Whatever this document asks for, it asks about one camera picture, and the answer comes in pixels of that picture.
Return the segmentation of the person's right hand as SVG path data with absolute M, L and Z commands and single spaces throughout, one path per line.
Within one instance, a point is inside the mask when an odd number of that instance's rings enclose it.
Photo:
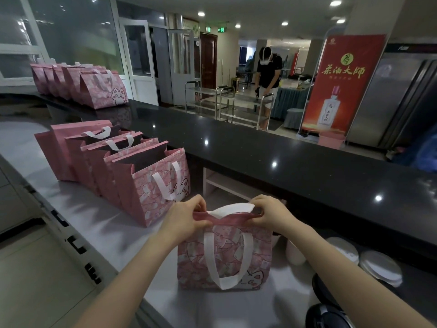
M 255 208 L 260 208 L 262 210 L 261 215 L 263 213 L 270 214 L 270 225 L 248 225 L 246 221 L 245 226 L 263 227 L 288 239 L 292 239 L 298 232 L 305 229 L 305 224 L 295 218 L 286 206 L 274 197 L 259 195 L 249 203 L 253 204 Z

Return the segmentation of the person's left hand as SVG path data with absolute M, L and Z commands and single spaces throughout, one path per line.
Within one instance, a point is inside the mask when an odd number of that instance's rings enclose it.
M 185 202 L 174 203 L 157 232 L 158 240 L 172 250 L 196 232 L 203 231 L 204 229 L 194 229 L 194 212 L 206 212 L 206 202 L 201 195 L 195 195 Z

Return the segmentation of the person's left forearm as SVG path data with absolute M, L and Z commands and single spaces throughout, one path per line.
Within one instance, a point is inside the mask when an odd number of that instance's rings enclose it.
M 154 276 L 177 241 L 172 232 L 159 231 L 151 236 L 73 328 L 128 328 Z

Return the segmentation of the person's right forearm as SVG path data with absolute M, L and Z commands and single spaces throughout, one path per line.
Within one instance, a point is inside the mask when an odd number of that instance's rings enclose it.
M 356 328 L 435 328 L 310 226 L 294 221 L 282 234 L 306 257 Z

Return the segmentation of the white under-counter shelf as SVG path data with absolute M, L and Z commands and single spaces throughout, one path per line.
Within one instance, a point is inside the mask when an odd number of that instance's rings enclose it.
M 223 190 L 246 201 L 262 194 L 254 187 L 238 182 L 216 171 L 203 168 L 203 196 L 207 197 L 216 189 Z

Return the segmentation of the white cup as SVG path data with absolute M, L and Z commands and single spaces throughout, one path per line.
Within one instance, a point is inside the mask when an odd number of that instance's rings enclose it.
M 285 255 L 287 262 L 293 266 L 300 266 L 307 261 L 305 256 L 290 240 L 287 240 Z

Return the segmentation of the black round container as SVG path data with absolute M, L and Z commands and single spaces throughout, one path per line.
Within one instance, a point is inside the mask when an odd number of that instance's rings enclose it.
M 318 274 L 315 274 L 312 278 L 312 288 L 315 297 L 317 300 L 324 304 L 324 305 L 330 305 L 339 311 L 343 312 L 343 309 L 338 304 L 338 302 L 335 300 L 334 296 L 331 294 L 331 292 L 328 290 L 328 288 L 325 286 L 321 278 Z

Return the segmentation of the grey covered round stool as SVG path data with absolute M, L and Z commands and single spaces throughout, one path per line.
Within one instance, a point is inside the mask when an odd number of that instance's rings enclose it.
M 299 108 L 288 109 L 283 123 L 284 128 L 299 130 L 301 126 L 303 113 L 304 113 L 304 109 L 299 109 Z

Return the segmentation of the small pink box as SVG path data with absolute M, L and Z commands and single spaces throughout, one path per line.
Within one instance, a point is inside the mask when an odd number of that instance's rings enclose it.
M 318 145 L 332 149 L 341 149 L 344 147 L 346 137 L 337 132 L 322 131 L 319 133 Z

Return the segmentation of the stainless steel trolley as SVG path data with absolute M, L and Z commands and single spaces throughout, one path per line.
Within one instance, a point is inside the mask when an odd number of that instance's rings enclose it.
M 258 98 L 232 91 L 222 92 L 217 97 L 217 119 L 267 132 L 270 123 L 270 112 L 267 111 L 267 106 L 272 111 L 274 98 L 274 93 Z
M 184 111 L 219 121 L 225 119 L 221 116 L 222 110 L 227 109 L 229 99 L 235 96 L 235 89 L 226 85 L 214 89 L 201 87 L 200 80 L 188 81 L 184 85 L 185 105 Z

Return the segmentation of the black round lid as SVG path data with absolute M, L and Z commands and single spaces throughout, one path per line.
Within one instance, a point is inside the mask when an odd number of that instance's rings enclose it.
M 305 328 L 354 328 L 342 311 L 322 303 L 311 306 L 305 316 Z

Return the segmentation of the table with grey-blue cloth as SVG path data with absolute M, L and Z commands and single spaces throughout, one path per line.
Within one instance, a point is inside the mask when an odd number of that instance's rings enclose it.
M 275 94 L 274 107 L 270 117 L 284 120 L 289 109 L 304 110 L 309 90 L 312 88 L 309 81 L 295 79 L 281 79 L 278 91 Z

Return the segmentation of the red banner stand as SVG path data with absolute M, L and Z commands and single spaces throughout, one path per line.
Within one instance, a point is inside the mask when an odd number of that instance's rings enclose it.
M 384 34 L 327 37 L 301 130 L 345 135 L 385 47 Z

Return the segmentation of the white glass door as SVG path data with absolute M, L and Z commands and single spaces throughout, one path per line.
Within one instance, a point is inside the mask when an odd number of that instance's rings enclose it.
M 169 29 L 169 52 L 173 104 L 185 106 L 194 101 L 194 32 L 192 30 Z
M 159 105 L 148 22 L 119 17 L 119 25 L 133 99 Z

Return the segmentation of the brown wooden door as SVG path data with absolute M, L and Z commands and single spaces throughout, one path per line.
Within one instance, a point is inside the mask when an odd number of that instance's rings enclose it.
M 200 33 L 201 87 L 216 88 L 217 76 L 217 36 Z

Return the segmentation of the stainless steel refrigerator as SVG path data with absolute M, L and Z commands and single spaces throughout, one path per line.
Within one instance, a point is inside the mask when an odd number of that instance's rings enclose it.
M 437 123 L 437 43 L 388 43 L 347 133 L 379 149 L 409 146 Z

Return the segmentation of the blue plastic bag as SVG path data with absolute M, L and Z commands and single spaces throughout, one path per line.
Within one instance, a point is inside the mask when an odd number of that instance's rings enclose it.
M 437 174 L 437 123 L 417 138 L 392 163 Z

